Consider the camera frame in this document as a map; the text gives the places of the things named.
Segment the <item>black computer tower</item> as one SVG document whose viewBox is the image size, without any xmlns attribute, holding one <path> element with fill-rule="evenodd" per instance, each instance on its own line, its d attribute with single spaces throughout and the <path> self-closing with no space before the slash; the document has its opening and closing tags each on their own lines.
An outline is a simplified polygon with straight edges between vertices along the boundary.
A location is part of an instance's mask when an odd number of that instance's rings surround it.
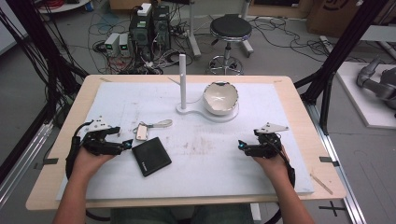
<svg viewBox="0 0 396 224">
<path fill-rule="evenodd" d="M 130 35 L 134 46 L 136 59 L 146 62 L 152 61 L 151 44 L 153 40 L 152 21 L 150 16 L 132 16 Z"/>
<path fill-rule="evenodd" d="M 156 6 L 153 12 L 155 42 L 162 50 L 170 49 L 169 6 Z"/>
</svg>

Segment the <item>grey power supply unit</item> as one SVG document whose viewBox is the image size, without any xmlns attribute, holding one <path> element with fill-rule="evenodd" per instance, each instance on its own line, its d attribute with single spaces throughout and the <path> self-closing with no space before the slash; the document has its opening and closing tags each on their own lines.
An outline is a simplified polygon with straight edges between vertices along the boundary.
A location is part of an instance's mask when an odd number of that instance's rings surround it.
<svg viewBox="0 0 396 224">
<path fill-rule="evenodd" d="M 107 55 L 116 57 L 120 53 L 120 35 L 118 33 L 111 34 L 105 41 Z"/>
<path fill-rule="evenodd" d="M 120 54 L 122 57 L 131 56 L 129 36 L 127 34 L 120 34 L 119 46 L 120 46 Z"/>
</svg>

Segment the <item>white platform board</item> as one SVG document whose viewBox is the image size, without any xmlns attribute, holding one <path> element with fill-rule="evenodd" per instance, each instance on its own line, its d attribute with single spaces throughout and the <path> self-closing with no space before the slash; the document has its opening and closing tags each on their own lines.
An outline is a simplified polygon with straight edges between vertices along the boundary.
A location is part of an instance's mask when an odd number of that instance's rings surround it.
<svg viewBox="0 0 396 224">
<path fill-rule="evenodd" d="M 372 91 L 356 84 L 364 66 L 366 63 L 344 62 L 337 71 L 338 79 L 367 127 L 396 130 L 396 110 L 386 106 Z"/>
</svg>

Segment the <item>black frame post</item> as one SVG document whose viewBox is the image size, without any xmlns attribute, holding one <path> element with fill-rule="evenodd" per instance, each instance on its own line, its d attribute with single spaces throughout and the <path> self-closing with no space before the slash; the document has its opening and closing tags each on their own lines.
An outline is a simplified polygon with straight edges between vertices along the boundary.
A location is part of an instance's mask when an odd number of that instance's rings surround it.
<svg viewBox="0 0 396 224">
<path fill-rule="evenodd" d="M 0 12 L 0 22 L 14 37 L 45 84 L 47 102 L 45 118 L 46 121 L 50 121 L 56 115 L 57 105 L 65 103 L 66 97 L 78 93 L 81 85 L 76 77 L 84 79 L 88 73 L 61 55 L 40 18 L 34 0 L 6 0 L 6 3 L 28 34 L 32 44 L 25 40 L 16 26 L 7 21 L 3 12 Z"/>
<path fill-rule="evenodd" d="M 328 116 L 333 78 L 387 2 L 388 0 L 363 0 L 360 9 L 352 18 L 319 70 L 294 83 L 296 89 L 309 84 L 307 90 L 301 94 L 302 101 L 308 105 L 314 105 L 318 97 L 322 95 L 318 124 L 326 135 L 329 134 Z"/>
</svg>

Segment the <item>person's left hand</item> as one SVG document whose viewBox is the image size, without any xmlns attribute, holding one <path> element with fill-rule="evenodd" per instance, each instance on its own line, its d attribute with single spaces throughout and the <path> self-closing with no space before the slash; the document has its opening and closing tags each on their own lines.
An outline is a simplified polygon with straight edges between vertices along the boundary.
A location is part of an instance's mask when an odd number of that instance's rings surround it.
<svg viewBox="0 0 396 224">
<path fill-rule="evenodd" d="M 103 164 L 113 158 L 113 155 L 93 155 L 85 147 L 82 147 L 76 157 L 70 178 L 89 181 Z"/>
</svg>

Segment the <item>cardboard box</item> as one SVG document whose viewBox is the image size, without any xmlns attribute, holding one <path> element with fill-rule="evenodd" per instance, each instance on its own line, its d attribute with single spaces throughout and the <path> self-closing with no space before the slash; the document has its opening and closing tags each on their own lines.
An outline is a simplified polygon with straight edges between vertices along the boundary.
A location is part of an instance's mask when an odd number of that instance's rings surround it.
<svg viewBox="0 0 396 224">
<path fill-rule="evenodd" d="M 365 0 L 313 0 L 306 20 L 308 33 L 341 37 Z"/>
</svg>

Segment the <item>white stand with pole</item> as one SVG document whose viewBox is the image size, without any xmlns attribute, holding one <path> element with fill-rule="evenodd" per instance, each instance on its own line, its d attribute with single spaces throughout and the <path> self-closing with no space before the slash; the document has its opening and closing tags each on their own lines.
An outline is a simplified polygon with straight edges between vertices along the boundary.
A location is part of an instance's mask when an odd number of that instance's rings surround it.
<svg viewBox="0 0 396 224">
<path fill-rule="evenodd" d="M 187 102 L 187 69 L 186 69 L 186 55 L 179 54 L 179 89 L 180 89 L 180 103 L 177 105 L 176 110 L 181 115 L 198 114 L 203 118 L 216 122 L 225 123 L 236 118 L 239 112 L 239 98 L 236 109 L 229 115 L 216 116 L 211 114 L 205 109 L 203 101 L 203 93 L 200 98 L 192 103 Z"/>
</svg>

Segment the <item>white box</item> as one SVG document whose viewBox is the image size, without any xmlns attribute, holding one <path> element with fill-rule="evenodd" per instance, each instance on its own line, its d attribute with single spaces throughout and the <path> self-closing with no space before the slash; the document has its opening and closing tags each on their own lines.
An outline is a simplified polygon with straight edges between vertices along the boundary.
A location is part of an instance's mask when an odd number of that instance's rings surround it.
<svg viewBox="0 0 396 224">
<path fill-rule="evenodd" d="M 150 3 L 143 3 L 140 8 L 137 10 L 138 16 L 147 16 L 152 9 L 152 4 Z"/>
</svg>

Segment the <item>white foam mat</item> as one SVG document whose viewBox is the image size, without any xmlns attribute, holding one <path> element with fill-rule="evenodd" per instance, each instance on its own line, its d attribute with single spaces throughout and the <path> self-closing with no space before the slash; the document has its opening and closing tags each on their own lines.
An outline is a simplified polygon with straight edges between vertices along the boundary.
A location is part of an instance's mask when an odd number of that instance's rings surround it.
<svg viewBox="0 0 396 224">
<path fill-rule="evenodd" d="M 134 128 L 144 121 L 151 125 L 172 120 L 167 128 L 152 127 L 148 135 L 159 138 L 171 164 L 143 176 L 134 154 L 125 151 L 105 163 L 91 179 L 90 200 L 165 199 L 182 197 L 271 195 L 274 189 L 261 167 L 238 143 L 255 144 L 255 130 L 266 123 L 284 127 L 280 140 L 296 172 L 295 189 L 310 194 L 314 186 L 305 168 L 284 108 L 272 84 L 239 83 L 239 111 L 224 123 L 199 114 L 177 113 L 179 87 L 175 83 L 121 83 L 100 85 L 88 119 L 103 118 L 120 127 L 110 142 L 134 138 Z"/>
</svg>

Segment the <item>thin wooden stick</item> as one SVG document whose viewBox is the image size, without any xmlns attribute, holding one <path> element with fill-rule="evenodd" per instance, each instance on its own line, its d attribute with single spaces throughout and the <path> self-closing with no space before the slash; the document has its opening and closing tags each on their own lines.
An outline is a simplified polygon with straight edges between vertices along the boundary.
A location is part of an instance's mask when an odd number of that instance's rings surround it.
<svg viewBox="0 0 396 224">
<path fill-rule="evenodd" d="M 325 184 L 323 183 L 318 177 L 316 177 L 313 174 L 310 174 L 310 176 L 320 185 L 322 186 L 329 194 L 333 195 L 333 191 Z"/>
</svg>

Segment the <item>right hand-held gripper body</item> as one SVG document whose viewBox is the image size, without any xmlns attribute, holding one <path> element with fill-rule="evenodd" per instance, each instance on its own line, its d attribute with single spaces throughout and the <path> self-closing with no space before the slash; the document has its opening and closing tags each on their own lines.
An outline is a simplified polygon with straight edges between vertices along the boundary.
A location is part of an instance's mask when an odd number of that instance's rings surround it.
<svg viewBox="0 0 396 224">
<path fill-rule="evenodd" d="M 281 148 L 279 133 L 287 131 L 288 126 L 282 126 L 274 123 L 267 122 L 259 129 L 254 130 L 259 144 L 248 146 L 247 149 L 256 149 L 259 153 L 259 158 L 273 158 L 276 156 Z"/>
</svg>

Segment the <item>black wallet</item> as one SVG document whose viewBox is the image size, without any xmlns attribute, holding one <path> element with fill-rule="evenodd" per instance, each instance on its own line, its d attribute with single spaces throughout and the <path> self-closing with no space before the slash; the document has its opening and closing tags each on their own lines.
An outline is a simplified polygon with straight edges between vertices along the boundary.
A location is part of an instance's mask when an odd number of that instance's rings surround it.
<svg viewBox="0 0 396 224">
<path fill-rule="evenodd" d="M 132 149 L 143 176 L 149 176 L 172 163 L 159 137 Z"/>
</svg>

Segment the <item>white shell-shaped bowl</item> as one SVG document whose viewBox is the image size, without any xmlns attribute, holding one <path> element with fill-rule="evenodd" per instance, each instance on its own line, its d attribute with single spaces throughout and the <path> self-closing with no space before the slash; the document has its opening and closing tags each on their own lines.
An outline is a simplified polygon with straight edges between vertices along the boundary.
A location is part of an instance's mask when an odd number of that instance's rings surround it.
<svg viewBox="0 0 396 224">
<path fill-rule="evenodd" d="M 203 93 L 205 109 L 216 116 L 231 114 L 236 109 L 238 98 L 236 87 L 225 81 L 212 82 Z"/>
</svg>

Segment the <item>person's right hand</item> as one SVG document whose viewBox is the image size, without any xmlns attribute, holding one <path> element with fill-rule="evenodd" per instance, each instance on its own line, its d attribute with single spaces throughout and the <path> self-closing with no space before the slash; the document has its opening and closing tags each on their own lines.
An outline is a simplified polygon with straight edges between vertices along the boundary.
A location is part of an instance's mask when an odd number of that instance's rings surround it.
<svg viewBox="0 0 396 224">
<path fill-rule="evenodd" d="M 289 182 L 287 166 L 280 155 L 271 159 L 254 157 L 253 160 L 260 165 L 273 185 Z"/>
</svg>

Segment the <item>black round stool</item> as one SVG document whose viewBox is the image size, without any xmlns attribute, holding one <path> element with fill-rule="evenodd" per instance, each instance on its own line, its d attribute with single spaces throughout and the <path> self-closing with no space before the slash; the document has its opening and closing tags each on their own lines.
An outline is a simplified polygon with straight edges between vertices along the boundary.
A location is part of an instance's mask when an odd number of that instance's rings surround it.
<svg viewBox="0 0 396 224">
<path fill-rule="evenodd" d="M 227 75 L 233 73 L 237 76 L 244 74 L 242 63 L 231 56 L 232 43 L 242 43 L 250 38 L 252 27 L 248 21 L 237 14 L 226 14 L 214 19 L 210 23 L 210 34 L 214 40 L 211 45 L 225 41 L 226 46 L 222 55 L 213 57 L 208 63 L 208 71 L 212 74 Z"/>
</svg>

